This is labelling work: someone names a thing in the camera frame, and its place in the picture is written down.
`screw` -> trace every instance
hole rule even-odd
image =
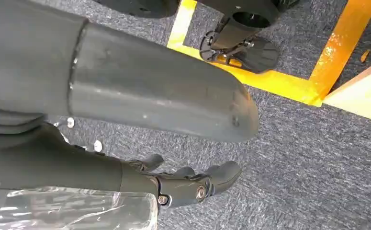
[[[169,202],[169,198],[166,197],[165,195],[159,195],[157,201],[161,205],[166,205]]]
[[[94,150],[97,151],[97,152],[102,151],[102,143],[99,140],[95,141]]]
[[[198,201],[203,201],[205,199],[205,196],[206,196],[205,187],[201,185],[197,188],[195,197],[197,198]]]

